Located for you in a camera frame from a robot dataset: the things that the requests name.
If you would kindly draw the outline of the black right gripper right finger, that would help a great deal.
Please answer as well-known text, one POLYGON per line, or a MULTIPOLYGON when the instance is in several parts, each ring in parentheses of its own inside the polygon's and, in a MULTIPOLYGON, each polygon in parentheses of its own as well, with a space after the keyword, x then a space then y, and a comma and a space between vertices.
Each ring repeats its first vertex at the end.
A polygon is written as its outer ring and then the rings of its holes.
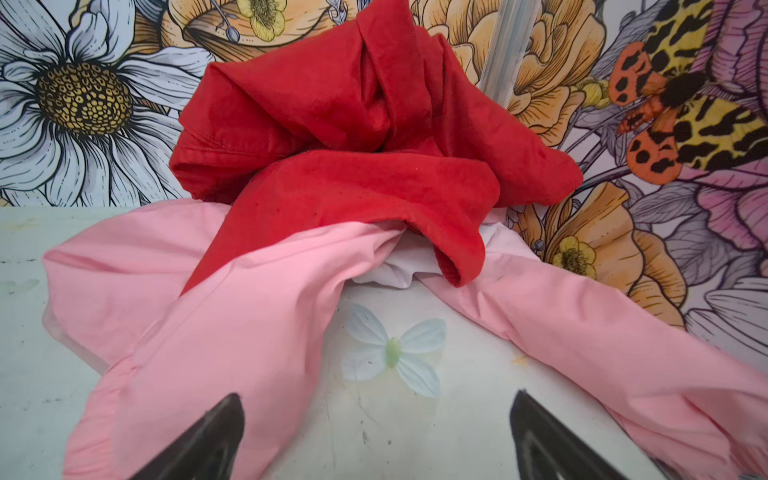
POLYGON ((509 422, 523 480, 626 480, 526 390, 517 392, 509 422))

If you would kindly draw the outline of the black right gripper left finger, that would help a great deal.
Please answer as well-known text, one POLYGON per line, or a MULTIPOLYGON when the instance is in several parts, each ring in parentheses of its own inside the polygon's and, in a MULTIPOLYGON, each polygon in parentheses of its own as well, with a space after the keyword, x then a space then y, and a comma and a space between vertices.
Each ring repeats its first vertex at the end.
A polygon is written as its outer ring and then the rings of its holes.
POLYGON ((241 398, 231 393, 136 472, 131 480, 229 479, 244 427, 241 398))

